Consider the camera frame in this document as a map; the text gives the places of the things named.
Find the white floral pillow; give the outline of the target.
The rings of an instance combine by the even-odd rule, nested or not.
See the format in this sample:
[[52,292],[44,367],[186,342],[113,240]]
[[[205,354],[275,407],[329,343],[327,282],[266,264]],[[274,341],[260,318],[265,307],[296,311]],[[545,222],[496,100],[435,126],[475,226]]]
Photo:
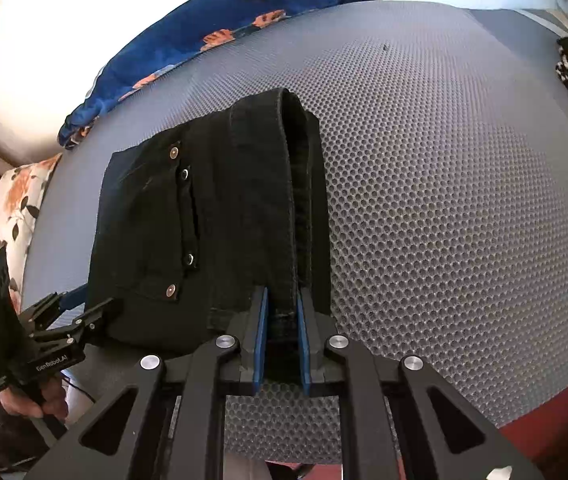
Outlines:
[[10,297],[22,312],[22,290],[29,248],[46,189],[62,154],[8,170],[0,177],[0,245],[6,245]]

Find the blue floral blanket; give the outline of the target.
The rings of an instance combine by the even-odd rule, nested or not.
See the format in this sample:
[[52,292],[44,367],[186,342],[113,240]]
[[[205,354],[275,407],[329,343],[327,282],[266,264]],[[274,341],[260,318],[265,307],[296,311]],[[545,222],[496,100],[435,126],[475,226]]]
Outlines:
[[362,1],[371,0],[187,0],[101,68],[84,101],[65,118],[57,142],[75,148],[98,119],[198,55],[289,18]]

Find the grey mesh mattress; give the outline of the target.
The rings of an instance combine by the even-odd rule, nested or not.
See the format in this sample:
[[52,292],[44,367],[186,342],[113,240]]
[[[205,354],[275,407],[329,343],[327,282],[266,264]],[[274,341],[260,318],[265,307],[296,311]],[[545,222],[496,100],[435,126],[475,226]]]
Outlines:
[[88,277],[113,152],[276,87],[320,119],[331,310],[427,361],[523,453],[568,460],[568,91],[514,11],[369,1],[269,26],[131,96],[66,153],[24,298]]

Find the black denim pants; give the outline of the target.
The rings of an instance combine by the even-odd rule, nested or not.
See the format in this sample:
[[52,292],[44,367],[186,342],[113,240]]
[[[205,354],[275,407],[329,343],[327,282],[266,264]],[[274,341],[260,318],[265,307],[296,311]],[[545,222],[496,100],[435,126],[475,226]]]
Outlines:
[[265,370],[300,382],[296,301],[331,310],[319,120],[275,88],[113,154],[98,203],[90,306],[104,346],[193,352],[267,291]]

